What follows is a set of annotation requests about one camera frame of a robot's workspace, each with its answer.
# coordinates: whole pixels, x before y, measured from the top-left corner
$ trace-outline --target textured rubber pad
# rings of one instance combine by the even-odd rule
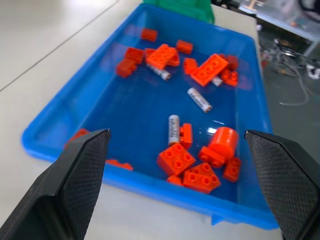
[[[260,188],[286,240],[299,239],[319,204],[314,183],[278,143],[248,138]]]
[[[61,190],[68,218],[81,240],[85,238],[101,188],[107,150],[105,138],[102,134],[84,147]]]

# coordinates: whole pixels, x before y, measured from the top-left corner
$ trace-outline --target wire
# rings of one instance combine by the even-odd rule
[[[298,103],[279,102],[279,104],[284,105],[284,106],[301,106],[301,105],[304,105],[304,104],[306,104],[306,103],[309,101],[309,95],[308,95],[308,93],[307,93],[307,90],[306,90],[306,88],[305,88],[304,83],[302,82],[301,74],[300,74],[300,72],[299,72],[296,68],[294,68],[293,66],[291,66],[291,65],[287,65],[287,66],[288,66],[289,68],[291,68],[291,69],[295,72],[295,74],[297,75],[297,77],[298,77],[297,80],[298,80],[298,82],[299,82],[299,85],[300,85],[303,93],[304,93],[305,98],[304,98],[304,100],[303,100],[302,102],[298,102]]]
[[[282,52],[281,50],[278,49],[275,53],[276,59],[274,62],[274,69],[277,72],[285,73],[288,76],[297,77],[299,85],[304,93],[304,100],[302,102],[297,102],[297,103],[279,102],[279,104],[281,104],[283,106],[301,106],[301,105],[306,104],[309,101],[308,92],[311,92],[311,94],[315,96],[315,94],[304,85],[303,80],[302,80],[302,76],[301,76],[300,72],[298,71],[298,68],[303,68],[303,66],[306,64],[306,60],[303,58],[303,56],[300,53],[295,52],[294,54],[297,56],[300,55],[300,61],[301,61],[301,57],[302,57],[302,64],[300,64],[301,66],[296,64],[288,55],[286,55],[285,52]]]

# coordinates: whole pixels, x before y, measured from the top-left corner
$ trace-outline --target green object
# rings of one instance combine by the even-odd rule
[[[210,0],[143,0],[145,4],[153,4],[200,21],[214,24],[215,17]]]

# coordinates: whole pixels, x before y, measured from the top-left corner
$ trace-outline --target table surface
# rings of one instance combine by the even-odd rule
[[[50,164],[28,156],[21,135],[140,0],[0,2],[0,225]],[[213,6],[216,25],[251,36],[256,21]],[[220,222],[103,184],[85,239],[280,240],[279,229]]]

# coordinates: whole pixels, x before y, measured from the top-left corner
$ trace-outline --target orange cylinder brick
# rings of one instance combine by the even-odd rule
[[[208,147],[227,160],[234,157],[238,144],[238,133],[230,127],[219,127]]]

